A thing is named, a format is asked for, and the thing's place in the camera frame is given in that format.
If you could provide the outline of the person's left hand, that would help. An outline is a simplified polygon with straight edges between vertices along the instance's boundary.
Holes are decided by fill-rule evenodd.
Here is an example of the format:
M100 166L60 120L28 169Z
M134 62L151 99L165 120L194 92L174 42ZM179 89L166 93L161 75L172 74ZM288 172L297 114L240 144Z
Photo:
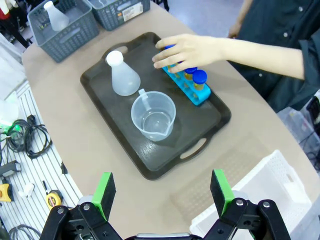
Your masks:
M156 69L171 66L171 73L226 60L227 38L180 34L162 38L155 47L162 51L153 58Z

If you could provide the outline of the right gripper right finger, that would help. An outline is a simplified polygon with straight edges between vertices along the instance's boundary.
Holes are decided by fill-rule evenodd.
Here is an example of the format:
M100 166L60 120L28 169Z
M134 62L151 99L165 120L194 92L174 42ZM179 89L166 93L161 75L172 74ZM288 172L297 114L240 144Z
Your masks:
M218 219L203 237L205 240L231 240L237 230L247 230L253 240L291 238L276 203L263 199L254 204L235 197L223 170L212 170L210 191Z

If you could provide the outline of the person's right hand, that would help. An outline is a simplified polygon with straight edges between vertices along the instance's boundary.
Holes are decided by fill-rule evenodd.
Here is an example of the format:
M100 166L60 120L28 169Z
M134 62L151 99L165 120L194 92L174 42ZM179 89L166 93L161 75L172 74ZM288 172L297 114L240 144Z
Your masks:
M239 22L236 22L234 25L232 25L229 29L229 32L228 32L228 38L235 39L239 34L241 26L242 26L242 24Z

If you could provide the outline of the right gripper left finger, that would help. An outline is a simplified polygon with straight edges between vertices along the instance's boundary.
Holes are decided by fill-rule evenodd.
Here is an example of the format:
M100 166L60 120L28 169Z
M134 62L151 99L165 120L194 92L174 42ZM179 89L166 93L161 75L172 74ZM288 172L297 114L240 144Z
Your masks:
M114 176L102 174L98 186L89 201L69 209L56 205L51 210L40 235L41 240L120 240L120 235L109 223L116 195Z

